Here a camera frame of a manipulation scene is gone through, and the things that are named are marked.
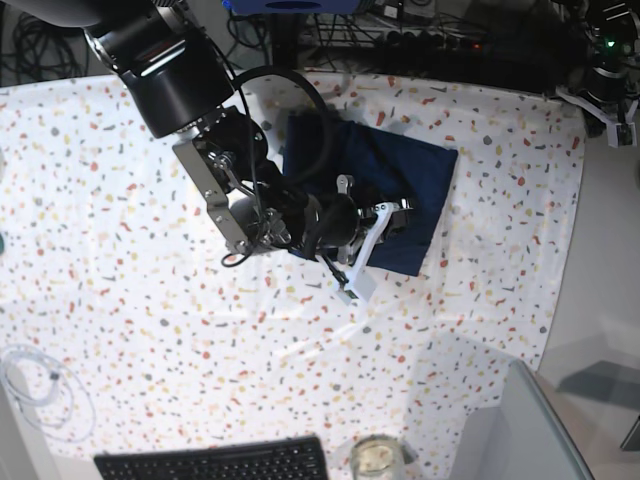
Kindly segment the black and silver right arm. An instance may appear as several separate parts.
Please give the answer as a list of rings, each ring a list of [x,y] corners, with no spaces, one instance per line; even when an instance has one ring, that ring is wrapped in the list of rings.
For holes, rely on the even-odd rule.
[[[151,134],[174,134],[173,150],[206,202],[229,252],[242,259],[275,250],[311,258],[333,250],[340,262],[367,258],[408,224],[405,198],[357,200],[350,180],[318,195],[303,184],[330,160],[334,127],[319,92],[300,74],[259,67],[235,74],[184,1],[21,1],[48,24],[81,30],[90,49],[129,90]],[[320,118],[316,160],[286,175],[247,107],[231,107],[244,83],[277,76],[299,86]]]

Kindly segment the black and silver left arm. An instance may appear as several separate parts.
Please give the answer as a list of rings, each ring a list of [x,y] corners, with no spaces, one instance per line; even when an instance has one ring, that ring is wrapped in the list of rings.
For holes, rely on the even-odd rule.
[[[639,3],[585,1],[578,10],[587,57],[571,88],[590,138],[605,136],[613,148],[638,142]]]

